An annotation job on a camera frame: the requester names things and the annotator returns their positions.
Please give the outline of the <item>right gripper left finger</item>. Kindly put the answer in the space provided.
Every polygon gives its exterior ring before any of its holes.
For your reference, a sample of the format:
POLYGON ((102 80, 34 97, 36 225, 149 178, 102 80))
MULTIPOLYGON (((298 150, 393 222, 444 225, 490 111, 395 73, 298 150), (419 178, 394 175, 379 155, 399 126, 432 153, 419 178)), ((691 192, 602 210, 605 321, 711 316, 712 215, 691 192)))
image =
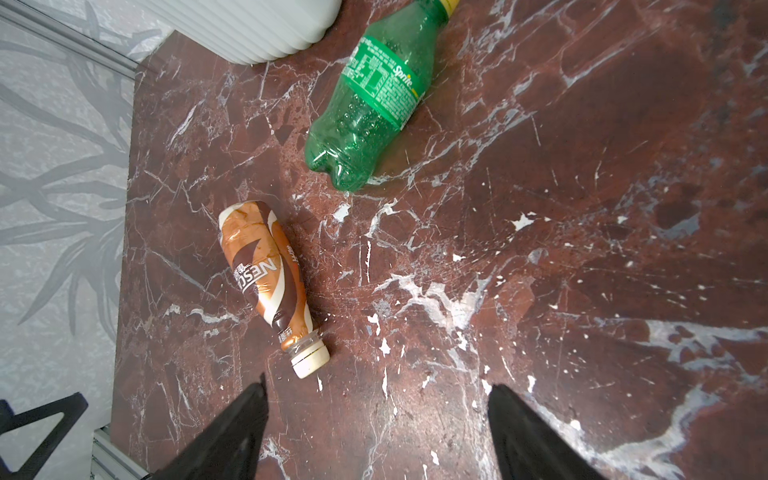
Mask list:
POLYGON ((261 375, 151 479, 253 479, 269 419, 261 375))

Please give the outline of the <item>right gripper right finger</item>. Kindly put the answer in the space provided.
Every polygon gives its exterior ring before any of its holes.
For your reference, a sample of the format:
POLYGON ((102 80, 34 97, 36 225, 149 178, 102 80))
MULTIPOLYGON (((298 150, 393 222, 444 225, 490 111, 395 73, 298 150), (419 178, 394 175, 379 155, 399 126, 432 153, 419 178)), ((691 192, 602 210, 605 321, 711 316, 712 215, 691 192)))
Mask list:
POLYGON ((492 386, 487 414, 503 479, 602 477, 508 386, 492 386))

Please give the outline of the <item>brown coffee bottle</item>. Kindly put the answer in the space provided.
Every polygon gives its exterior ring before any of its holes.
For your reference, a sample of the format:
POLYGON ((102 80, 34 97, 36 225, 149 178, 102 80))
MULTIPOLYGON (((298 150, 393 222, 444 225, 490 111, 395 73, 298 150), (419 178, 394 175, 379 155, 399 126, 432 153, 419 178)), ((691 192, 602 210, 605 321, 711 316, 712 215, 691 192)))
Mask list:
POLYGON ((219 214, 220 245, 245 298, 276 332, 295 374, 304 379, 330 360, 315 329, 297 256, 274 210, 263 201, 219 214))

